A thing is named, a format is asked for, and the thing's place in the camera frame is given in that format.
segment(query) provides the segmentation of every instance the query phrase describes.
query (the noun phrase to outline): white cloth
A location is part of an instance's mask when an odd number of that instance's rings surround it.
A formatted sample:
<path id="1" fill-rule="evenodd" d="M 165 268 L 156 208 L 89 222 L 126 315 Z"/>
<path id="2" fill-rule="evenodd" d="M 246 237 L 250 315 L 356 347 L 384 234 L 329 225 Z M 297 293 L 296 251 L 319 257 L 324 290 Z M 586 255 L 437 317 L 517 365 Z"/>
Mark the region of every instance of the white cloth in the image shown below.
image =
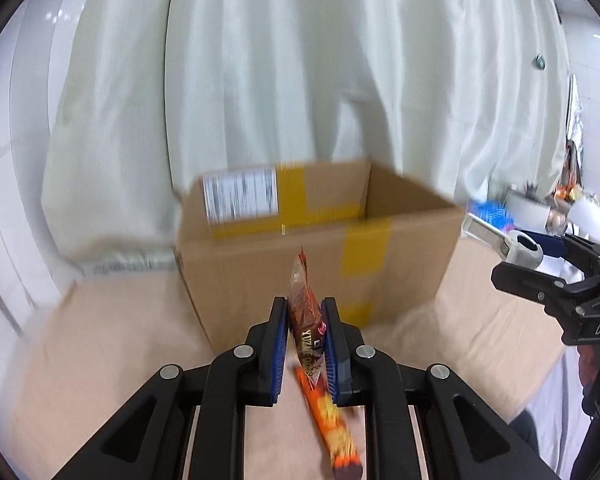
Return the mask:
<path id="1" fill-rule="evenodd" d="M 87 0 L 49 145 L 42 205 L 74 260 L 173 243 L 178 202 L 164 126 L 170 0 Z"/>
<path id="2" fill-rule="evenodd" d="M 491 178 L 547 192 L 567 96 L 553 0 L 88 0 L 44 211 L 84 260 L 172 243 L 169 170 L 182 195 L 206 171 L 372 157 L 458 202 Z"/>
<path id="3" fill-rule="evenodd" d="M 553 0 L 171 0 L 179 193 L 205 171 L 365 156 L 459 202 L 492 176 L 548 192 L 568 90 Z"/>

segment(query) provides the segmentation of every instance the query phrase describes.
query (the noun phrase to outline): beige tablecloth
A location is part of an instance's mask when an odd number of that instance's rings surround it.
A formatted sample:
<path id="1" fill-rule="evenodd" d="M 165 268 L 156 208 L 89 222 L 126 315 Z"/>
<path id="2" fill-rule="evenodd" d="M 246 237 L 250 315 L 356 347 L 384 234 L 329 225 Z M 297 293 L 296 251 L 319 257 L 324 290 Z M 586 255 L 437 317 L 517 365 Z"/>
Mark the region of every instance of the beige tablecloth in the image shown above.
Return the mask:
<path id="1" fill-rule="evenodd" d="M 508 419 L 558 360 L 561 330 L 540 306 L 493 289 L 497 262 L 488 248 L 461 240 L 435 300 L 364 332 L 398 362 L 449 364 Z M 33 352 L 7 454 L 31 480 L 50 479 L 162 365 L 186 369 L 212 357 L 177 272 L 82 283 Z M 363 449 L 362 413 L 346 417 Z M 330 475 L 302 393 L 286 374 L 275 408 L 248 408 L 245 478 Z"/>

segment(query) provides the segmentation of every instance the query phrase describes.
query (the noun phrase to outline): metal screw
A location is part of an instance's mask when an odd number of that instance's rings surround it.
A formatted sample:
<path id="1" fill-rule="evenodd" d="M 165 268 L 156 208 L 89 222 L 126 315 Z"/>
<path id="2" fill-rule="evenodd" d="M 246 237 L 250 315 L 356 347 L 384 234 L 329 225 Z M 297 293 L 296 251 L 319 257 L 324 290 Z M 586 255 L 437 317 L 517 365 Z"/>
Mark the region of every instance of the metal screw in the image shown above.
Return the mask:
<path id="1" fill-rule="evenodd" d="M 246 359 L 253 355 L 253 348 L 249 345 L 240 345 L 234 348 L 234 355 L 240 359 Z"/>
<path id="2" fill-rule="evenodd" d="M 359 357 L 369 359 L 376 355 L 376 349 L 369 345 L 360 345 L 356 348 L 356 354 L 358 354 Z"/>
<path id="3" fill-rule="evenodd" d="M 160 377 L 163 379 L 175 379 L 180 373 L 176 365 L 166 365 L 160 368 Z"/>
<path id="4" fill-rule="evenodd" d="M 445 365 L 433 365 L 431 367 L 431 375 L 433 375 L 437 379 L 446 379 L 449 377 L 449 368 Z"/>

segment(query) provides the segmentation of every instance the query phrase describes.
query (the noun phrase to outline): red plastic wrapper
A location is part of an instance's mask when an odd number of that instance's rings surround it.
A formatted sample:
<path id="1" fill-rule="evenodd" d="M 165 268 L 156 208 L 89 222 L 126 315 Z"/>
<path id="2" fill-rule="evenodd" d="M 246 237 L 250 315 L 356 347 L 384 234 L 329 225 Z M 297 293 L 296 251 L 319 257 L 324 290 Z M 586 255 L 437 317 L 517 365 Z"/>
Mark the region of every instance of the red plastic wrapper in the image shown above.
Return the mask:
<path id="1" fill-rule="evenodd" d="M 288 303 L 289 325 L 296 342 L 298 358 L 309 382 L 315 386 L 324 362 L 324 335 L 327 325 L 322 320 L 320 305 L 307 280 L 304 251 L 300 251 L 294 261 Z"/>

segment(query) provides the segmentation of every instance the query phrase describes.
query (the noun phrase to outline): hand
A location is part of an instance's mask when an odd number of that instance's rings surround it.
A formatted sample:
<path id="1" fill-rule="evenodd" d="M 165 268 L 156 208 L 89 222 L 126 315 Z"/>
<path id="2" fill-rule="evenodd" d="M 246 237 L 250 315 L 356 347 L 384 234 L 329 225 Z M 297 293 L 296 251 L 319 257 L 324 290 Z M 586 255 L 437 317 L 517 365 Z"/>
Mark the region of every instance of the hand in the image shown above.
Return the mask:
<path id="1" fill-rule="evenodd" d="M 595 362 L 593 346 L 578 346 L 578 375 L 582 386 L 593 383 L 598 376 L 599 365 Z"/>

